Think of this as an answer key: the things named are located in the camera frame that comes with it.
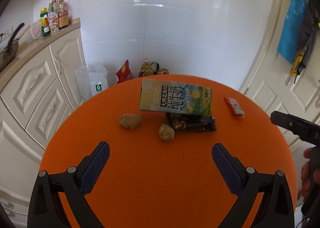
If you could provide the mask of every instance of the orange tabletop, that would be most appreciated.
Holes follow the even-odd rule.
[[[158,130],[167,123],[166,116],[139,110],[142,79],[133,79],[94,96],[71,114],[50,141],[40,169],[49,174],[64,172],[106,141],[110,158],[93,191],[85,196],[105,227],[215,228],[236,201],[211,157],[212,146],[222,143],[245,167],[267,174],[283,170],[296,206],[297,177],[289,147],[260,107],[207,79],[153,77],[213,88],[217,132],[179,132],[173,141],[162,141]],[[232,116],[224,97],[236,99],[245,117]],[[145,119],[128,130],[118,124],[123,114],[140,114]],[[250,227],[261,197],[244,227]],[[63,194],[61,200],[72,227],[79,227]]]

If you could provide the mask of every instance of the gray cloth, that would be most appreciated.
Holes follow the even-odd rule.
[[[309,2],[309,5],[304,12],[298,35],[297,52],[299,50],[302,50],[304,47],[307,48],[307,51],[304,54],[303,59],[298,67],[298,75],[300,75],[302,71],[307,67],[308,61],[311,57],[316,43],[317,31],[318,20],[316,18],[316,10],[313,4]]]

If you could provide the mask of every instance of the green logo on bag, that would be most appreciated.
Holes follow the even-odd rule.
[[[96,85],[96,91],[97,92],[101,92],[102,91],[101,84]]]

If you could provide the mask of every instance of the wall outlet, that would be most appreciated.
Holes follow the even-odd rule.
[[[11,26],[11,28],[4,31],[2,34],[3,34],[3,36],[2,36],[1,42],[3,42],[5,39],[7,39],[8,37],[10,37],[13,34],[13,26]]]

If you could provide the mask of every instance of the black snack package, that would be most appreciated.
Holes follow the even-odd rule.
[[[216,131],[216,121],[213,116],[192,114],[166,114],[169,125],[174,130],[190,132]]]

